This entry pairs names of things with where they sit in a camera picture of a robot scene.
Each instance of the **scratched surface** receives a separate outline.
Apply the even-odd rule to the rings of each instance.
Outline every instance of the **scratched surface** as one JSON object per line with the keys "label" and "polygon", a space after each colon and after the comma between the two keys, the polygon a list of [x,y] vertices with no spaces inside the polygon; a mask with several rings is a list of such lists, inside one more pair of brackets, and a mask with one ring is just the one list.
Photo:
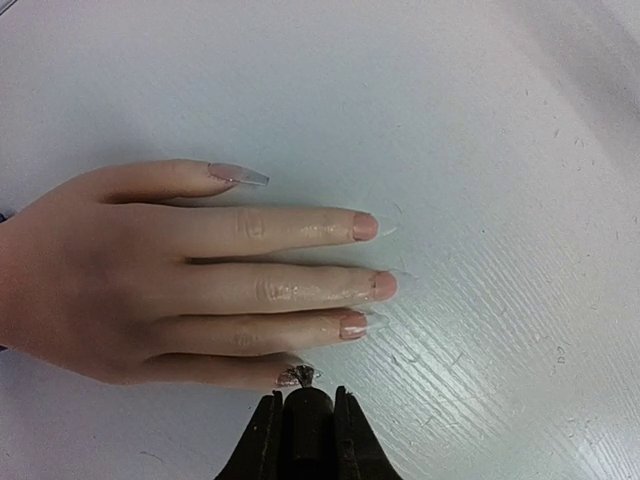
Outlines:
{"label": "scratched surface", "polygon": [[[0,203],[191,156],[225,202],[396,216],[295,258],[419,277],[307,354],[407,480],[640,479],[636,0],[33,2],[0,18]],[[210,479],[258,395],[0,357],[0,478]]]}

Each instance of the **white surface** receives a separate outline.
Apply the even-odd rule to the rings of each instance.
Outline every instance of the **white surface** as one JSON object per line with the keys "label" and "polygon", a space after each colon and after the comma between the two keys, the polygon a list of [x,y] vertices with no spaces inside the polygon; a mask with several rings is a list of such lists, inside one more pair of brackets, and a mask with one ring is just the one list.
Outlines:
{"label": "white surface", "polygon": [[[401,215],[304,258],[406,268],[393,325],[307,356],[407,480],[640,479],[635,0],[35,2],[0,18],[0,202],[217,156],[234,201]],[[0,357],[0,478],[206,479],[258,396]]]}

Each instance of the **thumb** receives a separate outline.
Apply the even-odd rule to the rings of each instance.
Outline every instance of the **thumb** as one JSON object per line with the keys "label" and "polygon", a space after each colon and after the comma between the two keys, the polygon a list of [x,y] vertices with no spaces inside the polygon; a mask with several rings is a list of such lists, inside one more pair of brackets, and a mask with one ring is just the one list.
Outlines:
{"label": "thumb", "polygon": [[73,183],[100,202],[129,203],[208,197],[240,184],[266,186],[269,177],[238,165],[175,159],[101,168]]}

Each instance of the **hand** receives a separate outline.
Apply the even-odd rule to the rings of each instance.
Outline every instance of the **hand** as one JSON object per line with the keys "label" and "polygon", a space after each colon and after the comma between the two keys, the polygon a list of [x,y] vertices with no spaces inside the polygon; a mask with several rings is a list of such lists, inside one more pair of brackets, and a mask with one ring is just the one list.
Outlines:
{"label": "hand", "polygon": [[225,262],[370,240],[368,214],[158,203],[266,180],[171,160],[51,191],[0,226],[0,344],[114,384],[291,384],[297,360],[271,354],[363,336],[365,316],[348,307],[386,300],[397,283],[366,269]]}

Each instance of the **skin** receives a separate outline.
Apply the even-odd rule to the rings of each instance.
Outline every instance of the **skin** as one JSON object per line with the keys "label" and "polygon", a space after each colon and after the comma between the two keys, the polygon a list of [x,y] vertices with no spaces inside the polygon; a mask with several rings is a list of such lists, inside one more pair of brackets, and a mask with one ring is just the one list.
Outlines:
{"label": "skin", "polygon": [[0,344],[111,384],[268,389],[286,352],[360,338],[350,307],[392,297],[391,274],[225,258],[370,240],[373,217],[161,204],[235,186],[192,160],[108,167],[1,224]]}

